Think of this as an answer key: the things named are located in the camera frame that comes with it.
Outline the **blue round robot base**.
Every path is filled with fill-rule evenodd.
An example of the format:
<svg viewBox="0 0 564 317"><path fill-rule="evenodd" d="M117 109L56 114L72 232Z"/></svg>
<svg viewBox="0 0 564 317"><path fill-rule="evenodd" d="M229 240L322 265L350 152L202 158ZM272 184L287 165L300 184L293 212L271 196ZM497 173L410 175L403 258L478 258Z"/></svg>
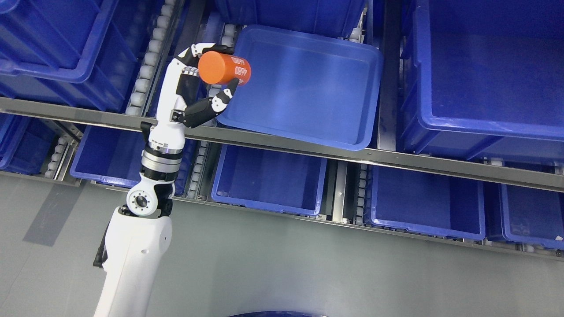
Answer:
<svg viewBox="0 0 564 317"><path fill-rule="evenodd" d="M325 315L300 311L268 310L240 313L232 317L325 317Z"/></svg>

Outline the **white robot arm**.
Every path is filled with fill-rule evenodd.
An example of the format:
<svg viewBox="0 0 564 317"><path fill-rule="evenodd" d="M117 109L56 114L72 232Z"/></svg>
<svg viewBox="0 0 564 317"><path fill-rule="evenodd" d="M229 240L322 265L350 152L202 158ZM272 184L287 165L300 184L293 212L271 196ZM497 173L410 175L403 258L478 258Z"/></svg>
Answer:
<svg viewBox="0 0 564 317"><path fill-rule="evenodd" d="M102 264L105 282L96 317L145 317L164 253L171 244L175 181L185 147L179 123L141 123L146 138L141 180L126 195L109 221Z"/></svg>

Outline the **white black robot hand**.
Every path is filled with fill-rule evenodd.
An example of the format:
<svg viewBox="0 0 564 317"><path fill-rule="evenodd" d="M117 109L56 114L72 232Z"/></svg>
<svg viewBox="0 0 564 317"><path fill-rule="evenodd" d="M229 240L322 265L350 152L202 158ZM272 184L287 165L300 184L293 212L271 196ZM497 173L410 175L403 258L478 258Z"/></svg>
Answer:
<svg viewBox="0 0 564 317"><path fill-rule="evenodd" d="M157 124L146 132L148 151L176 155L185 146L185 128L196 128L221 114L241 83L232 79L220 92L197 100L201 79L197 63L207 52L233 56L234 48L216 43L192 44L168 64L159 94Z"/></svg>

